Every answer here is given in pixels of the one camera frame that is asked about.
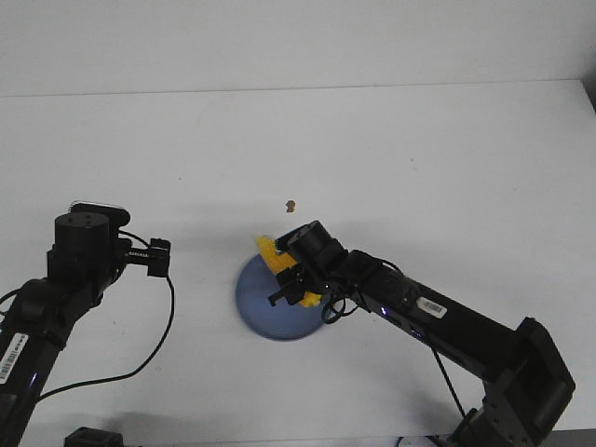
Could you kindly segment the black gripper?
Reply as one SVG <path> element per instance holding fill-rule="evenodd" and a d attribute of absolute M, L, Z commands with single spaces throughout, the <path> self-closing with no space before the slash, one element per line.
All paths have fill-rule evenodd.
<path fill-rule="evenodd" d="M 274 241 L 277 253 L 290 253 L 291 236 L 279 237 Z M 297 305 L 307 291 L 326 295 L 332 292 L 330 273 L 316 263 L 298 263 L 275 275 L 279 290 L 271 294 L 267 300 L 271 306 L 284 298 L 288 305 Z"/>
<path fill-rule="evenodd" d="M 148 243 L 128 231 L 119 230 L 117 234 L 121 257 L 125 264 L 147 265 L 148 277 L 166 278 L 169 275 L 169 240 L 151 238 Z"/>

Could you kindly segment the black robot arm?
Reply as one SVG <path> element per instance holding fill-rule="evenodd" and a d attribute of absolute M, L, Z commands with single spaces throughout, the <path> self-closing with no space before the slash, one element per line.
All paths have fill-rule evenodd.
<path fill-rule="evenodd" d="M 576 384 L 559 349 L 533 318 L 512 330 L 389 261 L 346 250 L 318 221 L 256 243 L 279 285 L 271 305 L 319 306 L 323 322 L 333 324 L 349 315 L 352 301 L 482 380 L 481 407 L 465 413 L 447 446 L 539 446 L 573 397 Z"/>
<path fill-rule="evenodd" d="M 9 302 L 1 320 L 1 443 L 20 444 L 35 406 L 48 398 L 44 387 L 78 320 L 102 302 L 130 264 L 167 278 L 171 244 L 162 238 L 132 246 L 124 231 L 129 213 L 119 207 L 75 203 L 54 221 L 47 274 L 2 296 Z"/>

